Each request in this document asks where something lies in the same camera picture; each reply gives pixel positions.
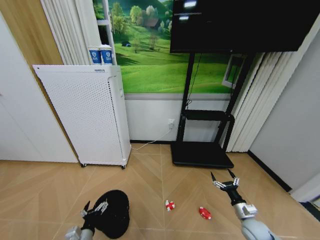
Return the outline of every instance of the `blue cup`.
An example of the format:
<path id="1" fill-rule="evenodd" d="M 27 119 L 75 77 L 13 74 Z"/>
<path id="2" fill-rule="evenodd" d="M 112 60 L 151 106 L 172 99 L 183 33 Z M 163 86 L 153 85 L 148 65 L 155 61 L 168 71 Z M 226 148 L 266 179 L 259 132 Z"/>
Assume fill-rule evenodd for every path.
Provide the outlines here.
<path id="1" fill-rule="evenodd" d="M 104 65 L 112 65 L 112 50 L 109 45 L 101 45 L 101 55 L 103 58 Z"/>
<path id="2" fill-rule="evenodd" d="M 101 65 L 101 51 L 96 49 L 90 49 L 90 56 L 94 65 Z"/>

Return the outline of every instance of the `red toy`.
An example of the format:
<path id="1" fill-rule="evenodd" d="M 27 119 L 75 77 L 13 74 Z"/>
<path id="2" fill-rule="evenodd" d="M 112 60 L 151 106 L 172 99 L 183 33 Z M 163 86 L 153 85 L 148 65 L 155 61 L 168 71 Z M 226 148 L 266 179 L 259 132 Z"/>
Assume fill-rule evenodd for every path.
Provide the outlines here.
<path id="1" fill-rule="evenodd" d="M 173 201 L 169 202 L 168 200 L 165 201 L 165 207 L 170 212 L 172 209 L 176 207 L 175 203 Z"/>
<path id="2" fill-rule="evenodd" d="M 199 208 L 199 213 L 204 219 L 211 219 L 211 213 L 205 209 L 203 206 Z"/>

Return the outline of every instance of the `paper cup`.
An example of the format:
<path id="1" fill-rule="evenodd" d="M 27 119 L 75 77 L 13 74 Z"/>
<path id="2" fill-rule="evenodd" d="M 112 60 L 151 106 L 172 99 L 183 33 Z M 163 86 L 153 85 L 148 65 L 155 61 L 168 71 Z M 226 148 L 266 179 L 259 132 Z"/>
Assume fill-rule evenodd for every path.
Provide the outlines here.
<path id="1" fill-rule="evenodd" d="M 100 46 L 104 65 L 112 65 L 112 48 L 109 45 Z"/>
<path id="2" fill-rule="evenodd" d="M 89 49 L 89 53 L 90 53 L 93 65 L 101 65 L 102 61 L 101 61 L 101 52 L 99 47 L 89 46 L 88 49 Z"/>

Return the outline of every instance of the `white curtain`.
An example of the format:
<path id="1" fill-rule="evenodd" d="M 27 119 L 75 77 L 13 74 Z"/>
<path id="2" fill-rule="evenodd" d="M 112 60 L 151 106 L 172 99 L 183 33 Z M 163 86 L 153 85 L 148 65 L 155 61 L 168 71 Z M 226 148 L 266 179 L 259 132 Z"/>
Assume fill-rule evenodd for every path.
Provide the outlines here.
<path id="1" fill-rule="evenodd" d="M 320 17 L 296 52 L 258 54 L 233 112 L 227 152 L 247 152 L 320 28 Z"/>
<path id="2" fill-rule="evenodd" d="M 89 46 L 101 40 L 91 0 L 41 0 L 54 40 L 65 65 L 92 64 Z"/>

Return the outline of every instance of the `wooden floor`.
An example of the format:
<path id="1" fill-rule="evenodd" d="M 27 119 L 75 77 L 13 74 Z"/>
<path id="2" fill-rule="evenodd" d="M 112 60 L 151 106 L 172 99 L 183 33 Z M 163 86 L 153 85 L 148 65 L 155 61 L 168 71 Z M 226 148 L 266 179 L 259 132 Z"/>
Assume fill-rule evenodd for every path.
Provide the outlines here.
<path id="1" fill-rule="evenodd" d="M 257 207 L 258 220 L 285 240 L 320 240 L 320 223 L 246 153 L 229 157 L 240 177 L 239 193 Z M 226 170 L 213 173 L 221 182 L 230 180 Z M 85 204 L 112 189 L 124 191 L 130 201 L 130 225 L 121 239 L 244 239 L 227 194 L 212 185 L 210 170 L 174 166 L 170 147 L 157 144 L 132 150 L 125 170 L 0 161 L 0 239 L 63 240 L 68 228 L 83 224 Z M 172 212 L 166 211 L 166 200 L 175 202 Z M 199 215 L 200 206 L 212 220 Z M 96 231 L 93 239 L 108 238 Z"/>

